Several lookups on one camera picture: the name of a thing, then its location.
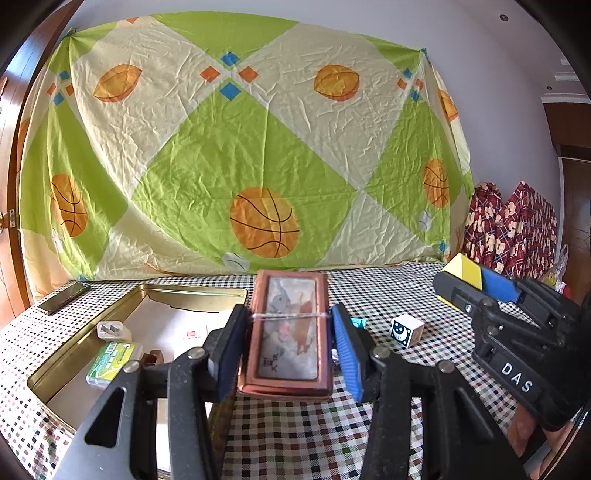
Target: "smartphone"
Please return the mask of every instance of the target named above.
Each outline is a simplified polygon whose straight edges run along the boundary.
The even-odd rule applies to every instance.
[[[50,299],[41,302],[37,306],[48,315],[53,315],[60,308],[64,307],[76,297],[79,297],[88,290],[90,290],[90,284],[76,282],[70,285],[64,291],[59,292],[57,295],[54,295]]]

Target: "red patterned cloth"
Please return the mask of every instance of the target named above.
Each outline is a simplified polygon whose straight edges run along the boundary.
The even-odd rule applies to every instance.
[[[506,203],[493,183],[476,187],[462,253],[503,275],[540,278],[554,262],[554,208],[520,182]]]

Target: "checkered tablecloth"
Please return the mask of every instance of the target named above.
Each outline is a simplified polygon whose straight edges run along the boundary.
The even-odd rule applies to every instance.
[[[431,286],[441,264],[363,268],[328,273],[330,304],[367,320],[378,344],[406,360],[434,365],[449,359],[480,395],[506,432],[515,400],[485,373],[470,353],[473,334],[467,316],[436,299]],[[167,277],[153,283],[245,288],[252,275]],[[53,317],[31,308],[0,330],[0,431],[36,480],[48,480],[72,437],[49,418],[27,388],[27,378],[90,319],[134,288],[137,281],[96,282],[93,288]],[[404,349],[388,337],[390,320],[409,313],[425,321],[421,342]],[[411,404],[409,478],[420,478],[421,405]],[[369,404],[357,404],[334,378],[332,398],[323,403],[281,403],[239,397],[226,448],[223,477],[355,478],[361,471],[371,423]]]

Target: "wooden door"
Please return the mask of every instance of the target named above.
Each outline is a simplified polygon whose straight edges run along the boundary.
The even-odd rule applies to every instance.
[[[0,75],[0,213],[4,218],[0,232],[0,328],[30,305],[18,237],[17,172],[22,153],[18,147],[27,124],[21,118],[22,109],[35,78],[82,1],[73,0],[47,17]]]
[[[569,262],[563,281],[581,303],[591,288],[591,161],[563,159],[564,234]]]

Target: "bolt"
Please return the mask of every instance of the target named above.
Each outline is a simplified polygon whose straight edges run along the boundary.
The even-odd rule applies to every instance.
[[[189,358],[191,360],[199,360],[203,355],[205,355],[205,350],[200,346],[195,348],[191,348],[188,352]]]
[[[138,370],[139,370],[139,362],[137,360],[131,360],[123,366],[123,371],[126,374],[132,374],[134,372],[137,372]]]
[[[450,374],[456,369],[456,367],[454,367],[453,363],[451,363],[449,360],[441,360],[437,364],[437,367],[438,367],[439,371],[444,374]]]
[[[374,358],[383,360],[384,358],[388,358],[390,356],[390,350],[384,346],[375,346],[374,349],[371,350],[371,354],[374,356]]]

